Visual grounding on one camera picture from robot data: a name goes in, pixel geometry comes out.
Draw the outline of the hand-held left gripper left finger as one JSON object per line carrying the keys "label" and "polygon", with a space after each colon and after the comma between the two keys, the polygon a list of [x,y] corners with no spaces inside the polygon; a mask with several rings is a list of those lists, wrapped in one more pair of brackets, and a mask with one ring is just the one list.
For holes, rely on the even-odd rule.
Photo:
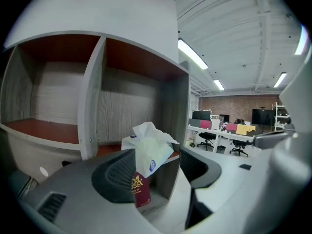
{"label": "hand-held left gripper left finger", "polygon": [[20,205],[45,234],[154,234],[131,191],[135,160],[128,149],[69,164]]}

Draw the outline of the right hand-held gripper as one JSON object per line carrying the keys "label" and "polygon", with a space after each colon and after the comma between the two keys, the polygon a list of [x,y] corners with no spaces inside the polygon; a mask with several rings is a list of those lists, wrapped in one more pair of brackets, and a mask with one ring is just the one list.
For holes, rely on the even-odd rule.
{"label": "right hand-held gripper", "polygon": [[280,99],[290,113],[293,129],[260,134],[253,138],[257,148],[273,148],[285,139],[299,143],[312,143],[312,60],[300,68],[294,80],[280,94]]}

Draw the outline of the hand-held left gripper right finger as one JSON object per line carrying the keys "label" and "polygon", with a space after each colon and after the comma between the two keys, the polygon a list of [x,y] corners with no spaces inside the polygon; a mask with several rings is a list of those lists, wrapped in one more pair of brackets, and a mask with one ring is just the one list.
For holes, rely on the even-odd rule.
{"label": "hand-held left gripper right finger", "polygon": [[191,186],[186,230],[292,230],[304,220],[311,138],[289,137],[256,160],[181,149]]}

